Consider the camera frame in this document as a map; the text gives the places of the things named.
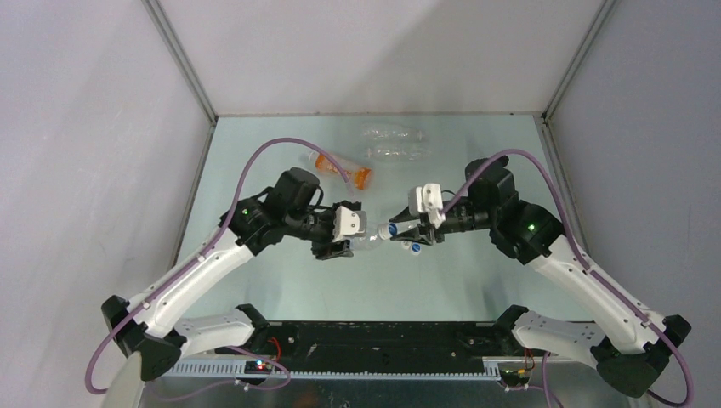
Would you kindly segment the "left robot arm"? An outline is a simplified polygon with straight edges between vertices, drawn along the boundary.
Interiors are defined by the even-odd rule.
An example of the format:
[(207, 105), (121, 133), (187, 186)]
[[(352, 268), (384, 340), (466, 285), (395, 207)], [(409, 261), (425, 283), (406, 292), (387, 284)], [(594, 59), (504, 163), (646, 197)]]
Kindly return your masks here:
[(250, 304), (227, 314), (186, 319), (185, 312), (230, 272), (285, 237), (311, 244), (318, 260), (349, 257), (350, 242), (366, 233), (358, 201), (316, 206), (320, 180), (299, 167), (286, 170), (274, 186), (236, 202), (217, 229), (161, 279), (131, 299), (109, 297), (101, 306), (122, 353), (140, 357), (139, 378), (161, 377), (182, 358), (215, 349), (265, 350), (268, 321)]

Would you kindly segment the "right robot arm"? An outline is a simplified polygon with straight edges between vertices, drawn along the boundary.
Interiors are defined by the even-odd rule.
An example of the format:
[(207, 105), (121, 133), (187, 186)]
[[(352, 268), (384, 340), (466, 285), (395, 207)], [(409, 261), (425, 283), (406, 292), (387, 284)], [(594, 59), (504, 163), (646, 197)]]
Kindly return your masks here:
[(555, 320), (512, 305), (495, 321), (497, 349), (565, 357), (593, 368), (621, 394), (652, 396), (669, 361), (681, 359), (690, 323), (678, 314), (659, 314), (611, 278), (581, 249), (563, 207), (550, 212), (520, 199), (509, 155), (504, 150), (470, 162), (451, 199), (438, 184), (413, 188), (406, 208), (393, 217), (395, 224), (410, 224), (396, 239), (432, 246), (449, 234), (487, 230), (497, 250), (549, 279), (592, 318)]

